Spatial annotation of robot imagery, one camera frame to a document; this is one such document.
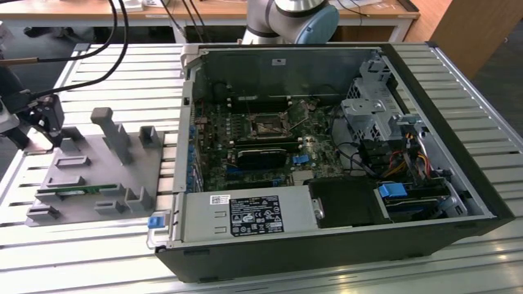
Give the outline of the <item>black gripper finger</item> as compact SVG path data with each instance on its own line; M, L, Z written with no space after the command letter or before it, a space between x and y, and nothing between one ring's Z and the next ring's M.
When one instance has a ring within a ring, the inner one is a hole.
M56 94L40 97L30 110L30 125L44 135L53 145L63 142L61 128L64 123L64 112L60 98Z
M22 124L6 131L6 138L18 150L24 150L29 144L26 133L28 129Z

